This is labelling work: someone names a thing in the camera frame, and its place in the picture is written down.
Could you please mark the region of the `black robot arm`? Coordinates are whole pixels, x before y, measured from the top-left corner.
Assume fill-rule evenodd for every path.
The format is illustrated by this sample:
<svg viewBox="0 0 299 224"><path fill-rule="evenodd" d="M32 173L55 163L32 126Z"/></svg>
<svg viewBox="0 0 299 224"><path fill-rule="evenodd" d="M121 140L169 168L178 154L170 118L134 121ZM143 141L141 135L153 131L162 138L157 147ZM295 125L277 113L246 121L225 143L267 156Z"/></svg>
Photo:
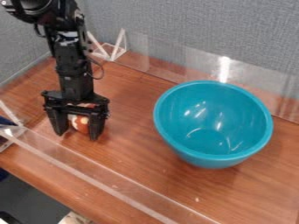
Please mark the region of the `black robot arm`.
<svg viewBox="0 0 299 224"><path fill-rule="evenodd" d="M58 91L43 91L45 111L58 135L70 128L69 116L89 118L89 137L99 139L109 119L110 99L94 92L90 40L77 0L0 0L7 13L34 25L57 60Z"/></svg>

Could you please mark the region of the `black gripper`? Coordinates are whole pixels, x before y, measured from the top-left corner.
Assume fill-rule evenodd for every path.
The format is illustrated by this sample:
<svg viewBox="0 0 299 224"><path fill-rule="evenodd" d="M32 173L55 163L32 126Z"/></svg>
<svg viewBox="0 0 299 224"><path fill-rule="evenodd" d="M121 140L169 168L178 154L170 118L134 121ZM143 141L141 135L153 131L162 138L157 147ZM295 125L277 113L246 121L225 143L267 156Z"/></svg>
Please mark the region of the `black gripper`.
<svg viewBox="0 0 299 224"><path fill-rule="evenodd" d="M61 77L61 90L45 90L42 96L55 133L62 136L69 130L69 115L87 116L90 140L97 141L106 126L110 99L94 92L93 78Z"/></svg>

